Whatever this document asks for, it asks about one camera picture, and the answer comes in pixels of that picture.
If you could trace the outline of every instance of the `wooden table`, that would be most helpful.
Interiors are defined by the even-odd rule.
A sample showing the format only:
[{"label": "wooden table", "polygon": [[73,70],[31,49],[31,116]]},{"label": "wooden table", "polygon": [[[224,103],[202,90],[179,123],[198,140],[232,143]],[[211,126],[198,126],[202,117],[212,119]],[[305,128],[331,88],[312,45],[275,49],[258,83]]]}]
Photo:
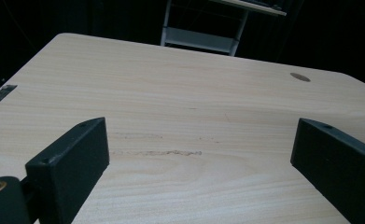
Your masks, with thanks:
[{"label": "wooden table", "polygon": [[7,84],[0,176],[24,178],[63,133],[106,118],[111,162],[74,223],[346,222],[289,159],[299,118],[365,142],[352,77],[63,34]]}]

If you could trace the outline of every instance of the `dark background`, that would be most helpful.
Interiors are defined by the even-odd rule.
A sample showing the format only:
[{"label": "dark background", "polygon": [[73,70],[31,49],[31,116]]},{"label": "dark background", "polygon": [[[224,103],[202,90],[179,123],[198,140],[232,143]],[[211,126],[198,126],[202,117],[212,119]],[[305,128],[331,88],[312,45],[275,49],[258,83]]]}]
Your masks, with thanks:
[{"label": "dark background", "polygon": [[[365,0],[281,2],[286,17],[249,14],[237,57],[336,71],[365,82]],[[166,0],[0,0],[0,79],[8,80],[59,33],[160,45],[165,6]],[[205,0],[174,0],[169,22],[228,36],[242,12]]]}]

